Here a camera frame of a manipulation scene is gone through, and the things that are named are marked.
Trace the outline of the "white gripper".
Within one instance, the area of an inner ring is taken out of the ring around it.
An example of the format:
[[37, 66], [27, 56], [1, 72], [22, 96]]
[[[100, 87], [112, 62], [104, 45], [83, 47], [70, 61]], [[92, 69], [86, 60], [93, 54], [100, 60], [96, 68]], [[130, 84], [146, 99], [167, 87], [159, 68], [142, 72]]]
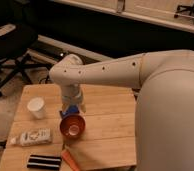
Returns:
[[66, 112], [71, 105], [76, 105], [86, 112], [83, 91], [79, 84], [61, 86], [62, 110]]

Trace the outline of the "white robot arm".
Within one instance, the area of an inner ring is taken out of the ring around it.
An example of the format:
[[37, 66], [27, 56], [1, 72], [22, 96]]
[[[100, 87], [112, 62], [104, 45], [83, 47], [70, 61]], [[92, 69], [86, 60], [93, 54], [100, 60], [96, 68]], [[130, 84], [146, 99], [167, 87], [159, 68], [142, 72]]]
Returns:
[[139, 91], [137, 171], [194, 171], [194, 51], [146, 52], [84, 64], [69, 54], [49, 72], [64, 108], [84, 106], [83, 84]]

